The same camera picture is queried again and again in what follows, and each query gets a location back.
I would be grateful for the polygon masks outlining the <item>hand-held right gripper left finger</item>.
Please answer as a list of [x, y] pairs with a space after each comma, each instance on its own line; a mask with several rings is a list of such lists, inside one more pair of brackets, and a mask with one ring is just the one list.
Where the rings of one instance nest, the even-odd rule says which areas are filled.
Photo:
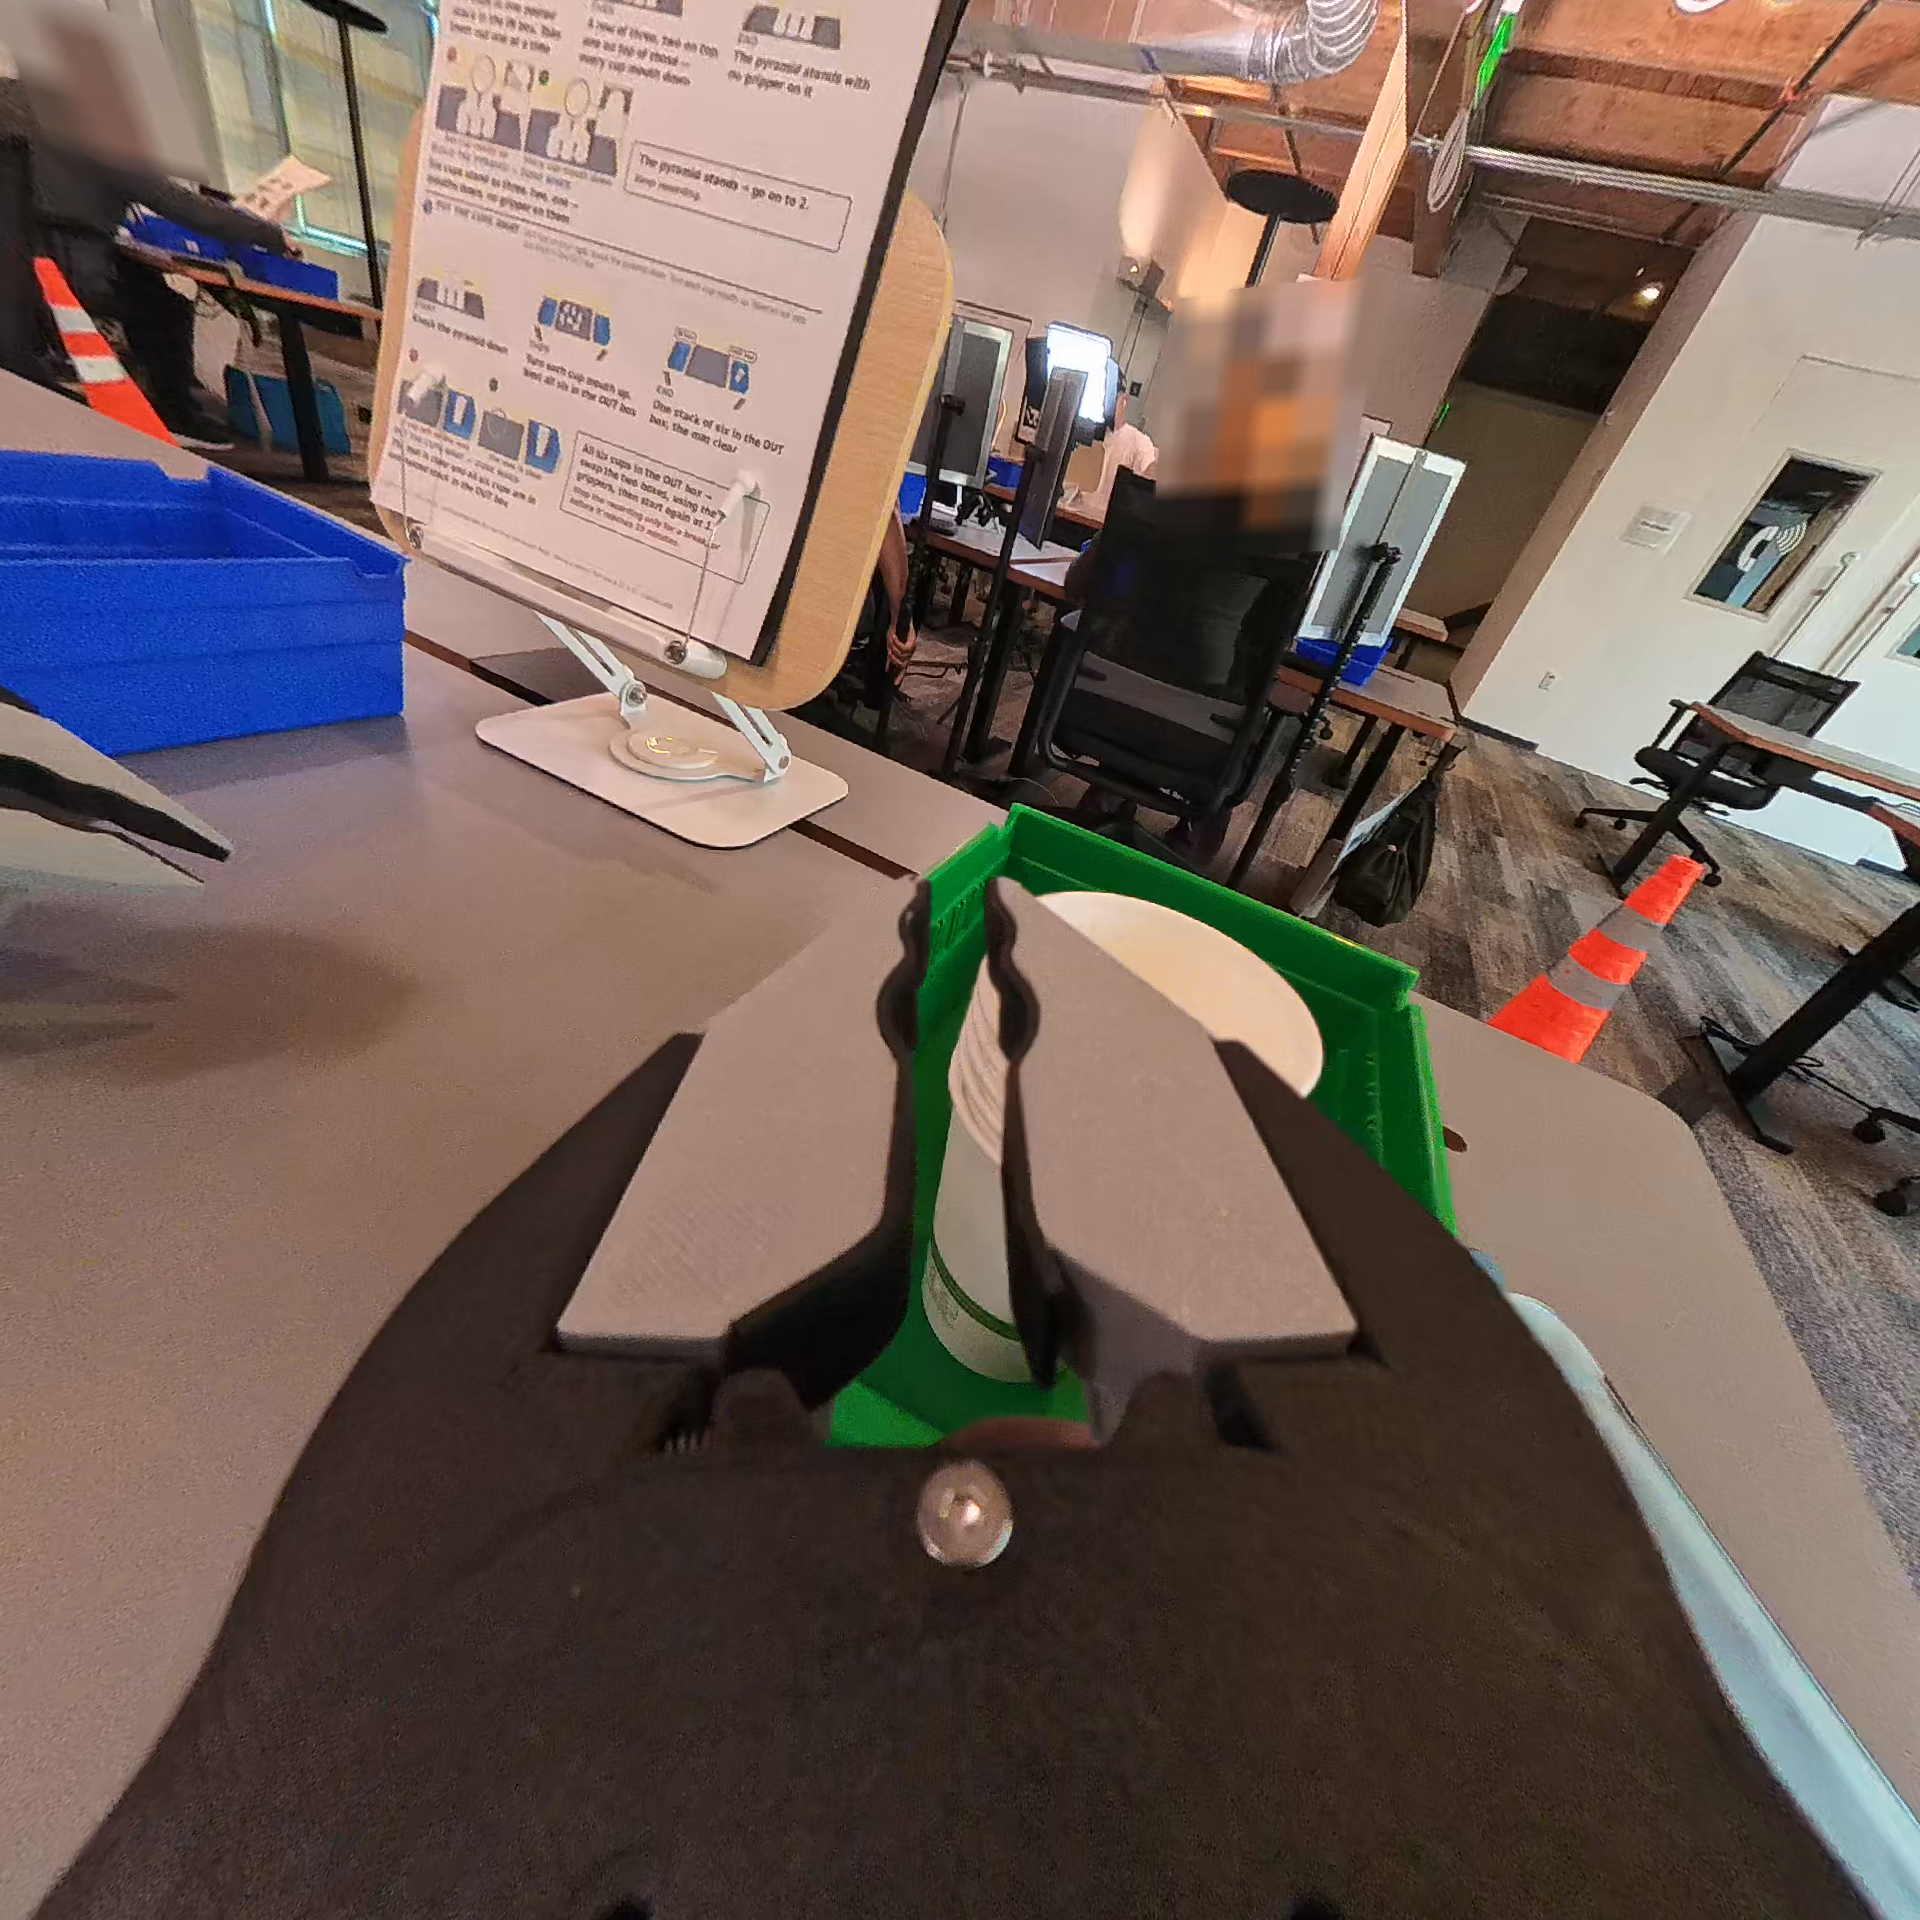
[[830, 1403], [911, 1306], [934, 889], [896, 879], [703, 1034], [561, 1318], [574, 1353], [772, 1371]]

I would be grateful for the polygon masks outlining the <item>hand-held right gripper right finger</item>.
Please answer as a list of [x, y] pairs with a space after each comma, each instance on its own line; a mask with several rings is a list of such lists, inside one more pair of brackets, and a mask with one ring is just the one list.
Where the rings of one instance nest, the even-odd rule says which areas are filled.
[[1283, 1120], [1317, 1106], [1015, 879], [990, 882], [984, 966], [1007, 1278], [1034, 1379], [1071, 1371], [1112, 1436], [1158, 1376], [1349, 1353], [1355, 1306], [1256, 1096]]

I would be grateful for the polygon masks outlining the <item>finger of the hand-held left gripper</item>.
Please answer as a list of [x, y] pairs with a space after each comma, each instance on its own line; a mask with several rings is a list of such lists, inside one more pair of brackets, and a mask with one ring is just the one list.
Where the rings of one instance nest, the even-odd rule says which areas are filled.
[[190, 809], [6, 687], [6, 803], [65, 825], [110, 825], [165, 848], [229, 862], [233, 840]]
[[6, 908], [39, 895], [174, 895], [201, 885], [160, 854], [102, 825], [6, 819]]

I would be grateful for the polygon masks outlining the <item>blue plastic bin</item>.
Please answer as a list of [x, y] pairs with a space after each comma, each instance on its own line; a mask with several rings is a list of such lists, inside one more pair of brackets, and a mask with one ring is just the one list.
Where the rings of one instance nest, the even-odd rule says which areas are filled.
[[6, 687], [105, 756], [405, 712], [405, 557], [225, 469], [6, 452]]

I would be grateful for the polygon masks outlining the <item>green plastic bin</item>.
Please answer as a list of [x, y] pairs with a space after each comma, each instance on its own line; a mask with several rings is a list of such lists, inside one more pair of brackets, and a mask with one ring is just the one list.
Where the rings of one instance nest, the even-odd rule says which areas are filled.
[[927, 869], [934, 949], [922, 980], [915, 1068], [915, 1295], [893, 1347], [830, 1403], [828, 1439], [839, 1448], [924, 1448], [984, 1418], [1085, 1413], [1076, 1372], [1058, 1372], [1053, 1388], [1034, 1388], [1030, 1379], [981, 1376], [950, 1359], [922, 1303], [950, 1125], [947, 1068], [984, 956], [981, 902], [991, 874], [1010, 874], [1030, 895], [1097, 889], [1151, 898], [1244, 942], [1314, 1015], [1324, 1061], [1310, 1101], [1445, 1226], [1458, 1222], [1440, 1101], [1410, 966], [1165, 858], [1015, 803], [999, 825], [984, 825]]

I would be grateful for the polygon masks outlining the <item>black bag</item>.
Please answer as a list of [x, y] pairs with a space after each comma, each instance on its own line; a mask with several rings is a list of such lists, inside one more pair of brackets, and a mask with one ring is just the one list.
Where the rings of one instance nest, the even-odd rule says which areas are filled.
[[1440, 837], [1445, 774], [1429, 772], [1378, 832], [1355, 845], [1332, 879], [1332, 907], [1372, 929], [1405, 923], [1419, 907]]

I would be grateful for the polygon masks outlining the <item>orange striped traffic cone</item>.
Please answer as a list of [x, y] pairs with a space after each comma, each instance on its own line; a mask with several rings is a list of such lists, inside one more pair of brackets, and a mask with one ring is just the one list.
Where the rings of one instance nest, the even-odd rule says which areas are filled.
[[43, 299], [59, 328], [59, 348], [82, 386], [82, 401], [105, 415], [118, 418], [160, 446], [176, 446], [165, 418], [151, 404], [151, 398], [139, 388], [139, 381], [127, 373], [120, 356], [110, 348], [102, 325], [93, 314], [80, 302], [75, 289], [65, 282], [59, 267], [44, 254], [34, 257], [34, 277], [43, 289]]
[[1627, 985], [1662, 947], [1677, 908], [1707, 874], [1702, 862], [1669, 858], [1548, 973], [1499, 1008], [1486, 1026], [1564, 1061], [1582, 1061]]

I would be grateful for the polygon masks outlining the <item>blue floor container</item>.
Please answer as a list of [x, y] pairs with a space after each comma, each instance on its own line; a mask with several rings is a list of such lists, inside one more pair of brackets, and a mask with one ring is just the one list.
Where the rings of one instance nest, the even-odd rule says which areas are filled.
[[[280, 373], [254, 373], [225, 366], [229, 430], [239, 441], [266, 446], [275, 452], [299, 452], [299, 421], [292, 386]], [[354, 418], [334, 381], [315, 381], [317, 428], [325, 455], [354, 452]]]

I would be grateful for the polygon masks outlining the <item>brown desk black legs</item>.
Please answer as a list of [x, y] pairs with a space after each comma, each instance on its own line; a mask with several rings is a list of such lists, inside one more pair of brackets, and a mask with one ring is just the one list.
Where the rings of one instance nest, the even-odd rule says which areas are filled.
[[1751, 719], [1751, 716], [1742, 716], [1728, 706], [1675, 699], [1669, 727], [1662, 734], [1690, 729], [1690, 727], [1707, 734], [1707, 743], [1696, 756], [1690, 756], [1666, 739], [1654, 743], [1654, 753], [1675, 762], [1675, 777], [1660, 774], [1660, 786], [1666, 793], [1660, 809], [1631, 813], [1622, 803], [1596, 803], [1577, 817], [1577, 823], [1582, 823], [1582, 819], [1610, 819], [1614, 825], [1639, 823], [1639, 833], [1631, 837], [1631, 845], [1622, 848], [1622, 858], [1604, 869], [1622, 898], [1631, 889], [1639, 869], [1660, 854], [1662, 840], [1675, 840], [1675, 845], [1690, 848], [1691, 858], [1698, 858], [1710, 869], [1707, 885], [1721, 882], [1718, 863], [1707, 858], [1707, 848], [1696, 840], [1696, 833], [1691, 833], [1691, 825], [1685, 825], [1685, 819], [1691, 813], [1702, 813], [1707, 803], [1716, 803], [1710, 786], [1735, 783], [1735, 772], [1727, 772], [1727, 761], [1737, 748], [1756, 761], [1761, 774], [1767, 774], [1767, 772], [1775, 774], [1767, 783], [1770, 793], [1796, 791], [1796, 793], [1813, 793], [1822, 803], [1841, 803], [1841, 809], [1857, 809], [1857, 813], [1864, 813], [1872, 803], [1904, 803], [1909, 813], [1917, 813], [1917, 774], [1898, 772], [1882, 761], [1851, 753], [1851, 748], [1829, 748], [1817, 734], [1790, 734], [1783, 727], [1770, 727], [1763, 719]]
[[384, 314], [361, 299], [325, 299], [277, 282], [243, 277], [233, 260], [165, 254], [132, 235], [118, 235], [118, 245], [139, 257], [142, 267], [190, 282], [199, 297], [215, 297], [225, 309], [239, 314], [243, 320], [275, 314], [280, 378], [290, 388], [290, 410], [299, 449], [299, 474], [304, 481], [334, 485], [336, 474], [325, 452], [317, 378], [304, 331], [306, 325], [317, 325], [329, 338], [366, 340], [366, 328], [380, 328]]
[[[934, 555], [950, 557], [964, 572], [991, 575], [999, 546], [990, 537], [984, 529], [927, 530], [924, 557], [934, 557]], [[1047, 575], [1047, 564], [1068, 575], [1068, 561], [1037, 561], [1037, 564], [1015, 561], [1007, 572], [1007, 590], [1015, 598], [1040, 598], [1058, 610], [1055, 632], [1047, 636], [1043, 663], [1055, 656], [1053, 638], [1076, 638], [1076, 632], [1068, 627], [1068, 615], [1062, 615], [1071, 606], [1071, 598], [1062, 590], [1062, 578], [1055, 585]], [[1359, 793], [1362, 786], [1373, 791], [1372, 783], [1385, 772], [1385, 762], [1394, 761], [1395, 743], [1409, 734], [1433, 739], [1433, 743], [1449, 743], [1464, 727], [1464, 719], [1458, 716], [1451, 693], [1440, 680], [1414, 676], [1414, 675], [1402, 671], [1395, 663], [1382, 663], [1373, 671], [1373, 676], [1362, 685], [1332, 680], [1332, 671], [1323, 675], [1314, 663], [1299, 658], [1299, 650], [1279, 656], [1277, 671], [1274, 671], [1269, 706], [1274, 706], [1277, 723], [1279, 723], [1279, 716], [1307, 716], [1307, 706], [1323, 693], [1323, 685], [1329, 687], [1329, 712], [1349, 712], [1349, 716], [1359, 716], [1359, 723], [1362, 723], [1349, 743], [1349, 756], [1337, 762], [1337, 774], [1332, 774], [1337, 791], [1345, 791], [1349, 777], [1355, 774], [1368, 736], [1382, 734], [1378, 748], [1385, 753], [1385, 761], [1378, 756], [1378, 762], [1362, 767], [1368, 777], [1352, 791], [1355, 803], [1362, 803], [1362, 793]], [[959, 791], [967, 791], [990, 803], [999, 803], [999, 809], [1015, 809], [1015, 803], [1043, 809], [1053, 799], [1037, 774], [1015, 777], [1010, 762], [1005, 772], [959, 762], [956, 774], [941, 774], [941, 777], [947, 786], [959, 786]]]
[[[1917, 803], [1872, 803], [1898, 848], [1909, 879], [1917, 882]], [[1761, 1041], [1735, 1034], [1727, 1021], [1698, 1026], [1698, 1049], [1707, 1068], [1718, 1074], [1721, 1092], [1742, 1116], [1745, 1130], [1770, 1154], [1790, 1156], [1793, 1136], [1778, 1125], [1770, 1090], [1783, 1076], [1821, 1080], [1834, 1096], [1851, 1101], [1857, 1116], [1857, 1136], [1881, 1146], [1887, 1130], [1917, 1136], [1917, 1112], [1872, 1104], [1834, 1080], [1822, 1080], [1813, 1068], [1817, 1043], [1822, 1043], [1854, 1009], [1882, 994], [1882, 989], [1917, 963], [1917, 902], [1909, 902], [1882, 930], [1864, 947], [1851, 949], [1841, 966], [1775, 1028]]]

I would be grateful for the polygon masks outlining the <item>black office chair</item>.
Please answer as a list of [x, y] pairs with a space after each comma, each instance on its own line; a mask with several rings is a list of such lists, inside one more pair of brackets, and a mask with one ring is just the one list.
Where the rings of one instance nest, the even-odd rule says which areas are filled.
[[1233, 529], [1227, 509], [1116, 474], [1019, 739], [1021, 772], [1085, 786], [1076, 819], [1140, 837], [1143, 809], [1169, 813], [1165, 845], [1188, 862], [1219, 854], [1269, 762], [1277, 666], [1324, 561], [1291, 529]]
[[[1763, 650], [1748, 656], [1742, 671], [1716, 693], [1716, 706], [1735, 712], [1742, 719], [1767, 723], [1793, 736], [1817, 736], [1834, 719], [1837, 706], [1854, 699], [1862, 680], [1829, 676], [1813, 666], [1783, 663]], [[1635, 786], [1654, 786], [1675, 793], [1680, 774], [1716, 756], [1718, 734], [1698, 719], [1690, 719], [1690, 703], [1675, 699], [1675, 719], [1662, 734], [1635, 753]], [[1696, 813], [1761, 813], [1770, 797], [1796, 783], [1787, 761], [1763, 756], [1761, 748], [1728, 739], [1716, 761], [1716, 772], [1698, 797]]]

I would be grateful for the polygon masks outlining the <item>black floor lamp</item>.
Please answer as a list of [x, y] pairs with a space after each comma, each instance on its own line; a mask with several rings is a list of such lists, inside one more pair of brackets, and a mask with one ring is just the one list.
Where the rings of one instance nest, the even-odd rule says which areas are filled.
[[1226, 193], [1233, 204], [1262, 215], [1262, 238], [1244, 282], [1248, 289], [1262, 283], [1283, 227], [1323, 227], [1337, 212], [1337, 193], [1329, 188], [1277, 167], [1233, 167]]
[[336, 59], [342, 59], [342, 89], [346, 89], [346, 116], [347, 116], [347, 154], [354, 154], [354, 182], [357, 182], [357, 208], [361, 208], [361, 235], [366, 249], [366, 282], [371, 282], [371, 308], [386, 308], [386, 267], [384, 267], [384, 238], [374, 224], [374, 198], [371, 198], [371, 151], [366, 151], [366, 121], [362, 121], [362, 98], [361, 98], [361, 69], [357, 69], [357, 38], [384, 38], [386, 21], [362, 8], [362, 3], [304, 3], [317, 17], [334, 25], [336, 38]]

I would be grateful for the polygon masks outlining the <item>printed instruction sheet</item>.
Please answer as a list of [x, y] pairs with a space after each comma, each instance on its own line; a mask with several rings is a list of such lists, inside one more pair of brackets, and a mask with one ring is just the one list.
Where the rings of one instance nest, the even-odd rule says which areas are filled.
[[442, 3], [371, 501], [764, 658], [967, 3]]

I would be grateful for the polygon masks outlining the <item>white framed panel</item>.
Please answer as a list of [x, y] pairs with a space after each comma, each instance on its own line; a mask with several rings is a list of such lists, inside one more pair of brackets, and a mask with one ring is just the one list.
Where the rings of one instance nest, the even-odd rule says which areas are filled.
[[1464, 472], [1461, 455], [1385, 434], [1368, 437], [1337, 542], [1323, 557], [1296, 632], [1299, 650], [1339, 643], [1349, 610], [1373, 578], [1378, 546], [1394, 551], [1394, 564], [1382, 572], [1359, 643], [1382, 648], [1388, 638]]

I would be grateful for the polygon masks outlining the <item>instruction sheet on stand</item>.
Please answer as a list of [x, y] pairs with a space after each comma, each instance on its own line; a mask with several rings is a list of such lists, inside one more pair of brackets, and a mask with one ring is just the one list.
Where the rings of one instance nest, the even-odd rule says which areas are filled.
[[[397, 238], [415, 182], [415, 146], [400, 178]], [[688, 845], [744, 848], [845, 797], [845, 777], [796, 761], [777, 716], [809, 703], [845, 666], [870, 601], [898, 481], [924, 418], [950, 325], [950, 254], [927, 204], [908, 189], [881, 257], [876, 299], [858, 331], [845, 410], [828, 446], [815, 520], [796, 551], [789, 598], [764, 658], [693, 658], [687, 638], [639, 627], [603, 601], [561, 595], [503, 561], [442, 564], [421, 534], [386, 517], [386, 530], [431, 567], [532, 610], [592, 671], [601, 693], [481, 723], [481, 739], [561, 777]], [[371, 452], [395, 401], [384, 348]]]

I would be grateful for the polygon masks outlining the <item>silver air duct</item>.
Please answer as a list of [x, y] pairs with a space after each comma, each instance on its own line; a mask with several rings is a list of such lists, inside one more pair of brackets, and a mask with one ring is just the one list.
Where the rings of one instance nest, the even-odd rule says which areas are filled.
[[999, 59], [1068, 59], [1160, 83], [1283, 89], [1345, 73], [1372, 43], [1382, 3], [1226, 3], [1197, 33], [1130, 25], [1120, 38], [1058, 25], [1058, 3], [970, 3], [959, 47]]

